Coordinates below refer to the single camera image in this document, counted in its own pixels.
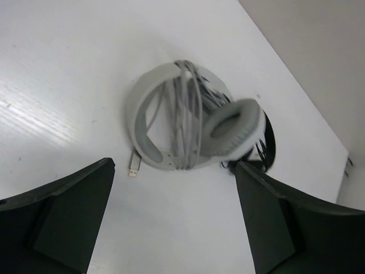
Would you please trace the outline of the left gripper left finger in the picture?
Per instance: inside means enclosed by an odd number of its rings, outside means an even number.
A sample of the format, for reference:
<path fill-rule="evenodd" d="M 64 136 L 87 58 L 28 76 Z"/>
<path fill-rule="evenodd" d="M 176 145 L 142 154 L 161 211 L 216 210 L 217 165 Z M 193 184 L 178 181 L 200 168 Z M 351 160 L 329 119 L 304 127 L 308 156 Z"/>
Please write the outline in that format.
<path fill-rule="evenodd" d="M 1 200 L 1 273 L 86 273 L 115 164 L 103 158 Z"/>

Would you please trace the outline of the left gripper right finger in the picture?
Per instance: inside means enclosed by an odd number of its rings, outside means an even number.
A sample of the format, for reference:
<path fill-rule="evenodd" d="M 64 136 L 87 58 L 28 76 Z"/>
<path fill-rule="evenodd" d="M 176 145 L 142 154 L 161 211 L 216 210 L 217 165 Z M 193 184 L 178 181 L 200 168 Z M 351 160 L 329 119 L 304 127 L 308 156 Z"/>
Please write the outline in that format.
<path fill-rule="evenodd" d="M 363 273 L 364 212 L 313 197 L 247 163 L 235 171 L 256 273 Z"/>

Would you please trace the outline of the white grey headphones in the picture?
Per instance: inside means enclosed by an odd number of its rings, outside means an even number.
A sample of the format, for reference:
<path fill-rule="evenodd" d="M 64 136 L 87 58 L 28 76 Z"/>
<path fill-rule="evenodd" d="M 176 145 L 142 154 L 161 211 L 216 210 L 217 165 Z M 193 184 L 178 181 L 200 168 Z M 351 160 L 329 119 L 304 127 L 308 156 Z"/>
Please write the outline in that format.
<path fill-rule="evenodd" d="M 167 107 L 169 151 L 148 137 L 153 99 Z M 192 170 L 238 160 L 264 135 L 265 112 L 254 99 L 233 100 L 213 72 L 188 60 L 159 65 L 141 75 L 127 98 L 127 126 L 135 151 L 160 170 Z"/>

